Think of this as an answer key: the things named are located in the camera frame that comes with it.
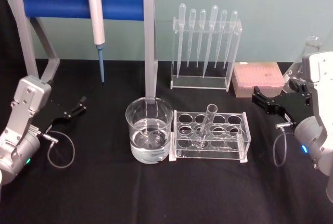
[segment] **plastic transfer pipette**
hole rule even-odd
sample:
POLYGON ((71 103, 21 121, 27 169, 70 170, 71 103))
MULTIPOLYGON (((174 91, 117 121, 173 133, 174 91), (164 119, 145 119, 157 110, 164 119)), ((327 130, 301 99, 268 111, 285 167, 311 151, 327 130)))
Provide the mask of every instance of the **plastic transfer pipette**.
POLYGON ((231 18, 230 18, 230 22, 229 22, 229 37, 228 37, 227 47, 225 49, 223 68, 225 68, 225 64, 227 63, 227 58, 229 55, 229 50, 230 50, 230 45, 231 45, 231 39, 233 38, 237 17, 238 17, 238 13, 237 13, 237 11, 234 10, 233 13, 231 14, 231 18))
POLYGON ((227 16, 228 16, 228 12, 225 9, 223 11, 221 11, 220 22, 219 22, 220 32, 219 32, 219 36, 217 37, 214 68, 216 68, 217 60, 219 58, 222 36, 223 36, 223 33, 224 33, 224 27, 225 27, 225 22, 227 21, 227 16))
POLYGON ((105 43, 102 0, 89 0, 90 17, 93 25, 94 43, 98 50, 100 77, 104 84, 103 48, 105 43))
POLYGON ((188 45, 187 45, 187 66, 189 63, 189 59, 191 56, 191 48, 192 48, 192 38, 193 38, 193 31, 194 31, 194 24, 196 23, 196 10, 191 9, 189 12, 189 32, 188 32, 188 45))
POLYGON ((178 43, 178 58, 177 58, 177 77, 179 76, 179 70, 181 69, 181 61, 182 61, 182 48, 183 48, 183 33, 184 33, 184 25, 185 25, 185 12, 186 5, 179 5, 179 17, 178 17, 178 25, 179 25, 179 43, 178 43))
POLYGON ((207 42, 207 50, 206 50, 206 57, 204 58, 204 65, 203 65, 203 73, 202 77, 204 78, 204 74, 207 69, 209 53, 210 53, 210 46, 212 45, 212 38, 214 33, 214 27, 216 24, 217 14, 219 12, 219 8, 214 5, 212 10, 210 11, 210 18, 209 18, 209 35, 208 35, 208 42, 207 42))
POLYGON ((199 38, 198 38, 198 47, 197 47, 197 68, 198 68, 198 62, 199 62, 199 56, 200 56, 200 50, 201 50, 201 42, 202 42, 202 34, 203 34, 203 28, 204 24, 206 23, 206 11, 202 9, 200 11, 200 19, 199 19, 199 38))

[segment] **blue cylindrical bar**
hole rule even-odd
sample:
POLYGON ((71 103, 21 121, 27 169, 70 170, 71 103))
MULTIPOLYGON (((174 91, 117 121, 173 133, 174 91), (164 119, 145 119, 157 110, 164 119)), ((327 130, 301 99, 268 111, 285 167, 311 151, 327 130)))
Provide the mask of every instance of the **blue cylindrical bar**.
MULTIPOLYGON (((27 17, 90 18, 88 0, 23 0, 27 17)), ((102 0, 103 18, 144 19, 144 0, 102 0)))

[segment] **test tube rack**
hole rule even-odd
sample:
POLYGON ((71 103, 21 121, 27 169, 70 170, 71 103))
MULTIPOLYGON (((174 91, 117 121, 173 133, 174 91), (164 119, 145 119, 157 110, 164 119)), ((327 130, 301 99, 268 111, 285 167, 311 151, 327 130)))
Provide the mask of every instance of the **test tube rack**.
POLYGON ((221 15, 221 18, 219 17, 220 20, 215 22, 210 44, 210 20, 206 19, 204 21, 202 30, 202 27, 200 27, 200 23, 202 25, 202 21, 195 20, 194 27, 191 28, 190 19, 187 18, 185 19, 183 29, 180 30, 181 27, 178 19, 176 17, 173 18, 173 59, 171 66, 171 89, 197 88, 218 89, 226 91, 229 90, 242 33, 241 21, 237 17, 238 16, 236 11, 232 12, 229 21, 222 21, 221 15), (180 31, 182 31, 181 37, 183 44, 182 49, 179 52, 178 43, 180 38, 180 31), (199 40, 200 31, 202 31, 202 41, 199 40), (199 44, 201 46, 199 48, 199 62, 197 63, 197 50, 199 44), (178 73, 177 64, 179 60, 178 55, 180 53, 182 61, 180 71, 178 73), (204 60, 207 53, 209 53, 209 62, 208 65, 206 65, 206 70, 204 68, 204 60))
POLYGON ((216 113, 202 147, 196 145, 205 113, 174 111, 169 161, 178 158, 232 159, 246 163, 251 142, 246 113, 216 113))

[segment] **beaker rim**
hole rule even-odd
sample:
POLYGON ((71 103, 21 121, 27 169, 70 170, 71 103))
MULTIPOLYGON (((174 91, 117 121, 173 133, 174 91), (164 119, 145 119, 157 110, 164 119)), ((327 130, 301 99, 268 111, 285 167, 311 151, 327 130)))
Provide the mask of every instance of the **beaker rim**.
POLYGON ((128 117, 127 117, 127 111, 128 111, 128 109, 129 109, 129 107, 132 106, 133 104, 135 104, 135 103, 137 103, 137 102, 139 102, 139 101, 147 100, 147 99, 154 99, 154 100, 156 100, 156 101, 159 101, 159 102, 165 104, 165 105, 170 109, 170 111, 171 111, 171 117, 170 117, 170 119, 167 120, 165 126, 164 126, 163 128, 161 128, 161 129, 166 128, 169 124, 171 124, 171 122, 172 122, 172 120, 173 120, 173 108, 171 107, 170 103, 168 103, 166 100, 161 99, 161 98, 158 98, 158 97, 141 97, 141 98, 139 98, 139 99, 136 99, 136 100, 132 101, 132 102, 127 106, 126 111, 125 111, 125 117, 126 117, 126 121, 127 121, 127 123, 128 123, 132 128, 137 129, 137 128, 136 128, 136 127, 135 127, 135 126, 129 121, 129 119, 128 119, 128 117))

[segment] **water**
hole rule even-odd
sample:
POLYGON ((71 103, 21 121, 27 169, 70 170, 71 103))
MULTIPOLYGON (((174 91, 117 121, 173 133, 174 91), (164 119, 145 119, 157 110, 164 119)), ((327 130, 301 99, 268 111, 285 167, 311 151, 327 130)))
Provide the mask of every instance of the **water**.
POLYGON ((134 124, 131 138, 131 150, 134 157, 146 164, 155 164, 164 160, 170 151, 170 127, 159 119, 146 118, 134 124))

